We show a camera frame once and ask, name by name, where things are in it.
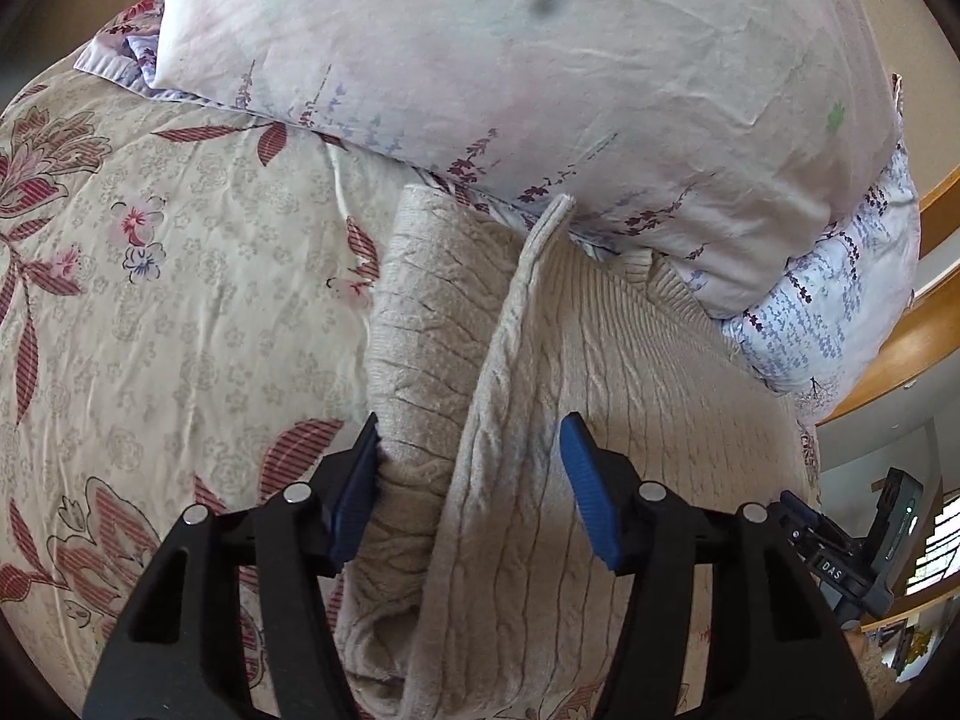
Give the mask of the white floral pillow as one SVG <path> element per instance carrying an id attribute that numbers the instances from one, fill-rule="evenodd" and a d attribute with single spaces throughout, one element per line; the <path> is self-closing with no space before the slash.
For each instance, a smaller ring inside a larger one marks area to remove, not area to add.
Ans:
<path id="1" fill-rule="evenodd" d="M 910 299 L 901 89 L 859 0 L 160 0 L 78 65 L 667 255 L 758 377 L 827 413 Z"/>

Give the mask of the wooden bed headboard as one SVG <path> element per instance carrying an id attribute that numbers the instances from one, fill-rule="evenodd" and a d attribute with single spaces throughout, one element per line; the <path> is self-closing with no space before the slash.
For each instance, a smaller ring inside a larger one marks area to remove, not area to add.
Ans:
<path id="1" fill-rule="evenodd" d="M 921 200 L 918 286 L 880 353 L 822 424 L 913 382 L 958 349 L 958 169 Z"/>

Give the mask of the window with curtain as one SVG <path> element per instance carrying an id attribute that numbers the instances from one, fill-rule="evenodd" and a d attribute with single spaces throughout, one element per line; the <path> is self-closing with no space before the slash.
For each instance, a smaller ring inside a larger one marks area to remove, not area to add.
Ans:
<path id="1" fill-rule="evenodd" d="M 944 582 L 958 572 L 958 491 L 953 489 L 932 517 L 928 533 L 919 540 L 907 562 L 901 582 L 901 596 L 913 596 Z"/>

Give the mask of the beige cable-knit sweater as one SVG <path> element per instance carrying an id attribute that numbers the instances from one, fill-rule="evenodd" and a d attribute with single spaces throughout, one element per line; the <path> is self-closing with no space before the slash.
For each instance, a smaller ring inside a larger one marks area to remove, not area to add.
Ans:
<path id="1" fill-rule="evenodd" d="M 490 717 L 602 683 L 630 585 L 576 511 L 569 413 L 690 504 L 818 493 L 791 399 L 664 259 L 588 257 L 573 208 L 519 234 L 432 188 L 398 202 L 366 349 L 381 494 L 335 629 L 374 717 Z"/>

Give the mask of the floral bed quilt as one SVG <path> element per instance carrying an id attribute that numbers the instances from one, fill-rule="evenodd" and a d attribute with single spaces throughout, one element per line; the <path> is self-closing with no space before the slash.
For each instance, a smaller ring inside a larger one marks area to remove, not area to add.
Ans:
<path id="1" fill-rule="evenodd" d="M 2 611 L 71 709 L 190 504 L 348 445 L 410 171 L 60 60 L 2 115 Z"/>

